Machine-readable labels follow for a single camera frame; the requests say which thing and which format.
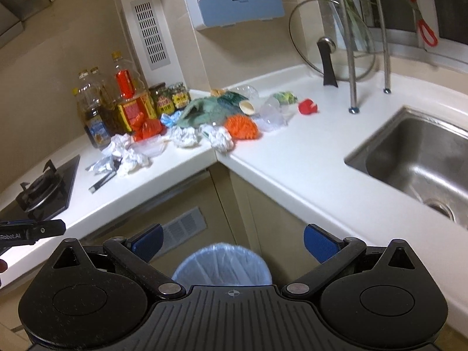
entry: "metal pole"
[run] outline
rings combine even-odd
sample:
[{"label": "metal pole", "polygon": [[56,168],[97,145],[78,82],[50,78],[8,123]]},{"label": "metal pole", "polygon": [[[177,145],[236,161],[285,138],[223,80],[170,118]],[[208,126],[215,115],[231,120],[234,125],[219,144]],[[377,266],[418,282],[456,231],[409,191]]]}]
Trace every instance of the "metal pole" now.
[{"label": "metal pole", "polygon": [[387,30],[385,29],[385,18],[383,15],[382,2],[377,0],[378,19],[381,23],[382,30],[382,44],[383,44],[383,69],[385,74],[385,88],[384,93],[392,93],[390,89],[390,53],[388,51]]},{"label": "metal pole", "polygon": [[341,8],[341,18],[343,20],[343,29],[345,30],[344,40],[346,45],[346,53],[348,56],[348,68],[350,73],[350,94],[351,94],[351,106],[349,112],[359,113],[359,107],[357,106],[357,90],[356,90],[356,69],[354,67],[354,52],[352,47],[352,33],[350,29],[350,22],[348,13],[346,11],[345,0],[338,0]]}]

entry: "trash can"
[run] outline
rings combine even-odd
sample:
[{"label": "trash can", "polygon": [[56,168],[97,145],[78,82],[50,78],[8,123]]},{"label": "trash can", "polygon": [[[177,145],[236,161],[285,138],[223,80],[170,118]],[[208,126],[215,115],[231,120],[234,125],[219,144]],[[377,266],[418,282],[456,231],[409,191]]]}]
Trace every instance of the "trash can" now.
[{"label": "trash can", "polygon": [[192,285],[271,285],[270,271],[258,254],[226,243],[193,253],[179,265],[172,279],[186,290]]}]

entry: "range hood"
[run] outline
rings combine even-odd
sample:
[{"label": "range hood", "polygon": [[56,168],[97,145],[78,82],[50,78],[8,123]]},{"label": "range hood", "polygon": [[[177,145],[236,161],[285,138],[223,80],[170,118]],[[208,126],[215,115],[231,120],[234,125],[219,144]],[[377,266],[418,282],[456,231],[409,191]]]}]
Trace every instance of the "range hood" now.
[{"label": "range hood", "polygon": [[0,0],[0,48],[24,30],[24,20],[50,3],[50,0]]}]

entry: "cabinet vent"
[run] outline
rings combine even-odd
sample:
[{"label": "cabinet vent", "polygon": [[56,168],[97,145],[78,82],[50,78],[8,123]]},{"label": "cabinet vent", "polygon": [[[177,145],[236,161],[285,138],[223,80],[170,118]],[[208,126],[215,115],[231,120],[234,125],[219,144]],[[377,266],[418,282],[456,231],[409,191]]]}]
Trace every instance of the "cabinet vent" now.
[{"label": "cabinet vent", "polygon": [[133,15],[151,70],[170,64],[161,29],[151,0],[132,2]]},{"label": "cabinet vent", "polygon": [[206,229],[206,227],[207,224],[198,207],[194,207],[171,222],[163,224],[164,243],[154,258],[158,258],[172,248],[186,242],[197,233]]}]

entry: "scissors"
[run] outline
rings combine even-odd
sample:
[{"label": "scissors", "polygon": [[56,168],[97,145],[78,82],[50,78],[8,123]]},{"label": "scissors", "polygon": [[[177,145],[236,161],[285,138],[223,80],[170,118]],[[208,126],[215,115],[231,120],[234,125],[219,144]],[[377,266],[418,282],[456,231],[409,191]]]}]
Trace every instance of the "scissors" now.
[{"label": "scissors", "polygon": [[421,37],[423,37],[424,42],[430,47],[436,47],[438,45],[438,39],[434,31],[424,20],[421,10],[419,9],[419,6],[417,4],[417,0],[410,0],[409,4],[411,5],[416,14],[417,27],[421,33]]}]

